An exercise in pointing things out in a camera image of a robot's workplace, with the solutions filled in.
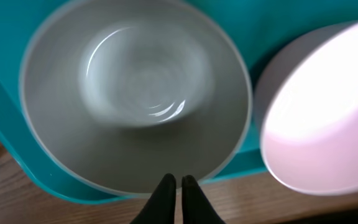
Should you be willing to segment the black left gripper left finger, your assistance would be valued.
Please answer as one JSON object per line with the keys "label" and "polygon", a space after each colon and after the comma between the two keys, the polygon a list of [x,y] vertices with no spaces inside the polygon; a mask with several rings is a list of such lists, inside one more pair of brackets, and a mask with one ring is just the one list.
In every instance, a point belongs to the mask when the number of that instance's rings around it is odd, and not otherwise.
{"label": "black left gripper left finger", "polygon": [[174,224],[176,196],[176,179],[165,174],[131,224]]}

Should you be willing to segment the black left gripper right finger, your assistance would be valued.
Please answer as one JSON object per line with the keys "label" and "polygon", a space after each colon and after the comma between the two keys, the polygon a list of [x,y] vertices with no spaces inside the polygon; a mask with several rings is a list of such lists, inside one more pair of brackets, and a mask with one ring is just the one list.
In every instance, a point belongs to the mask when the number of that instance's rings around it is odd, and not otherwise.
{"label": "black left gripper right finger", "polygon": [[182,178],[181,189],[184,224],[225,224],[192,175]]}

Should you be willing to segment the grey bowl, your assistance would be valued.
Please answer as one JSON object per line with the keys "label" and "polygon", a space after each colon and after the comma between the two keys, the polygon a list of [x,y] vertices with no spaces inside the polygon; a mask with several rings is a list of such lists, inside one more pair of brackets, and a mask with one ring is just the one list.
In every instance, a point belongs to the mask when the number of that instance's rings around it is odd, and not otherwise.
{"label": "grey bowl", "polygon": [[252,90],[233,41],[184,1],[70,1],[30,38],[19,95],[41,149],[76,180],[148,197],[215,176],[241,148]]}

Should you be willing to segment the white pink bowl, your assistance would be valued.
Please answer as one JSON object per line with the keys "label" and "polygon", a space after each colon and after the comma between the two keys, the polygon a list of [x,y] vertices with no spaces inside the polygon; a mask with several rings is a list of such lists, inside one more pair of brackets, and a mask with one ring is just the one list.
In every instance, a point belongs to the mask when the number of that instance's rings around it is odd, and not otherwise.
{"label": "white pink bowl", "polygon": [[262,72],[254,98],[268,171],[310,195],[358,192],[358,21],[313,30]]}

